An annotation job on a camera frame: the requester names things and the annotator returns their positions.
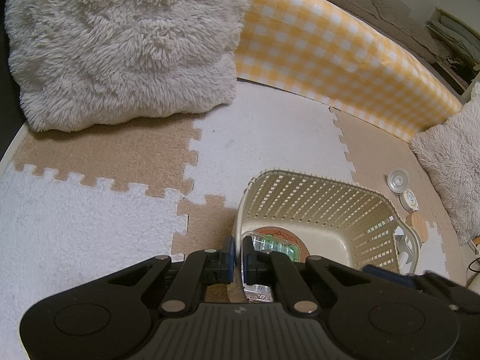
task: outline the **plastic basket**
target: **plastic basket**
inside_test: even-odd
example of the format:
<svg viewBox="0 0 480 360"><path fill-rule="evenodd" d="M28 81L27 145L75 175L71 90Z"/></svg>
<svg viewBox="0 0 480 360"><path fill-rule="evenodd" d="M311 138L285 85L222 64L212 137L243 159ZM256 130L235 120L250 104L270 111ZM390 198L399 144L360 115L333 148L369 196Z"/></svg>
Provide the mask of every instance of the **plastic basket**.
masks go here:
<svg viewBox="0 0 480 360"><path fill-rule="evenodd" d="M372 264L397 273L394 232L400 228L412 245L411 273L418 264L419 236L399 218L392 202L381 193L342 181L285 170L261 173L249 183L238 209L238 257L242 235L264 226L317 239L323 257L352 268Z"/></svg>

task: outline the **yellow gingham fabric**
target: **yellow gingham fabric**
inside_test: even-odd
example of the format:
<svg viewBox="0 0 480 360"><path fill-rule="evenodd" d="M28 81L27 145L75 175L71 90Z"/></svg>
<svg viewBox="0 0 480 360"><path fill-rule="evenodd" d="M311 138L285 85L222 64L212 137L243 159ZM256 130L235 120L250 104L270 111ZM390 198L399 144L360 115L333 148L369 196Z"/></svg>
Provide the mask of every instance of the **yellow gingham fabric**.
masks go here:
<svg viewBox="0 0 480 360"><path fill-rule="evenodd" d="M460 102L408 51L326 0L252 0L237 76L348 112L408 140Z"/></svg>

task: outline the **black cable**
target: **black cable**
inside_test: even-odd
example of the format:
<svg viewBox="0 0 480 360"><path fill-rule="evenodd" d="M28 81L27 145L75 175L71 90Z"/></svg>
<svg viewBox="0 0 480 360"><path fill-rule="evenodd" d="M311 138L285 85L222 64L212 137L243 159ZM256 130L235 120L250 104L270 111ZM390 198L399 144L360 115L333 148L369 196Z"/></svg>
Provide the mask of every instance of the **black cable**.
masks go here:
<svg viewBox="0 0 480 360"><path fill-rule="evenodd" d="M480 265L480 262L479 262L479 261L480 261L480 257L477 257L475 260L473 260L473 261L470 263L469 269L470 269L472 272L476 272L476 273L480 274L480 271L476 271L475 269L472 269L472 268L471 268L473 263L478 263L478 264Z"/></svg>

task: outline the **fluffy pillow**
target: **fluffy pillow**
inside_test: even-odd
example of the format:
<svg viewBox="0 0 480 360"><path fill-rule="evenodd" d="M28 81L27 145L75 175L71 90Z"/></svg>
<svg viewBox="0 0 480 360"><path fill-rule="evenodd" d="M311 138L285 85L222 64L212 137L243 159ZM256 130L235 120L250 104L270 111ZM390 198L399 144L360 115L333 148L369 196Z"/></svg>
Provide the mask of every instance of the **fluffy pillow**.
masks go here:
<svg viewBox="0 0 480 360"><path fill-rule="evenodd" d="M230 103L249 2L7 0L10 71L30 126L73 131Z"/></svg>
<svg viewBox="0 0 480 360"><path fill-rule="evenodd" d="M480 235L480 82L442 125L409 142L442 199L460 242Z"/></svg>

